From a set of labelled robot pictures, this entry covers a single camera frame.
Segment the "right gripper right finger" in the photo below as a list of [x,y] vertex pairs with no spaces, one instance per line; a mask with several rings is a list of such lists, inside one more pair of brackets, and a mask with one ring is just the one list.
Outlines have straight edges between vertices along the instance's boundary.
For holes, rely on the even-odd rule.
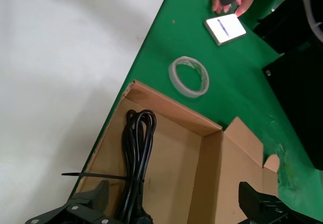
[[246,219],[239,224],[319,224],[321,221],[290,209],[273,195],[259,193],[247,182],[239,183],[239,206]]

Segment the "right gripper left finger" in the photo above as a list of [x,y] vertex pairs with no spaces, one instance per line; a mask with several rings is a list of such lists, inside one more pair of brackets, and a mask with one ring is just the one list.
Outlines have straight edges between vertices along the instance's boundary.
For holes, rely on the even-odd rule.
[[30,223],[118,223],[106,216],[109,203],[109,181],[101,181],[91,191],[74,194],[63,206],[30,218]]

